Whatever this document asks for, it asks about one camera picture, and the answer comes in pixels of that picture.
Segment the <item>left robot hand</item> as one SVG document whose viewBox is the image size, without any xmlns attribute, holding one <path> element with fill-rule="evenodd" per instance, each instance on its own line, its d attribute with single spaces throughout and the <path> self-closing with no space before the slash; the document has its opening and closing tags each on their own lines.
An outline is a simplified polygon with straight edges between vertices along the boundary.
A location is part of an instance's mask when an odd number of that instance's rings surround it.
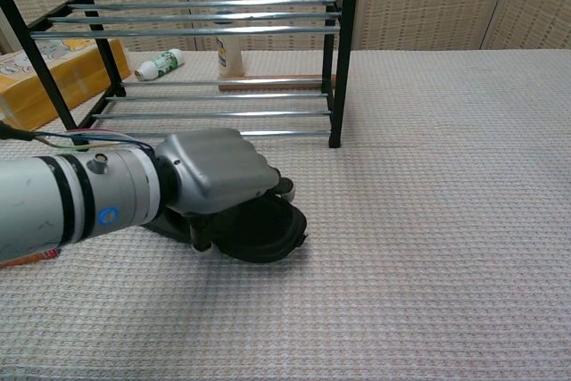
<svg viewBox="0 0 571 381">
<path fill-rule="evenodd" d="M 307 219 L 294 182 L 232 128 L 178 132 L 155 149 L 165 205 L 146 228 L 198 252 L 280 261 L 302 246 Z"/>
</svg>

